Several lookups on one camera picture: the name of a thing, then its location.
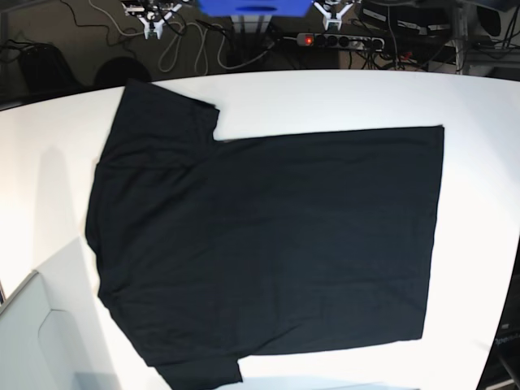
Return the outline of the blue box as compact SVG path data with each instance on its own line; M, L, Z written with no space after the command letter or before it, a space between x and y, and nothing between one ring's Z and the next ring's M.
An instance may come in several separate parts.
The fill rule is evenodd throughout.
M200 0L201 11L209 16L277 15L301 17L313 6L311 0Z

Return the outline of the black T-shirt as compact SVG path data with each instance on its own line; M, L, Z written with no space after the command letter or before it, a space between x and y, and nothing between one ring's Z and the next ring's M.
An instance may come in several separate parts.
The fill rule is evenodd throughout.
M98 296L173 389L249 355L423 335L444 128L217 141L219 110L129 82L95 170Z

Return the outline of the grey power strip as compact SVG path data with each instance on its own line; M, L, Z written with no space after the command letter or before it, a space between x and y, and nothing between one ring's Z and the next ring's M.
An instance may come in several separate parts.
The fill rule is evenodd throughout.
M318 47L350 51L382 52L384 39L332 33L299 33L296 42L301 47Z

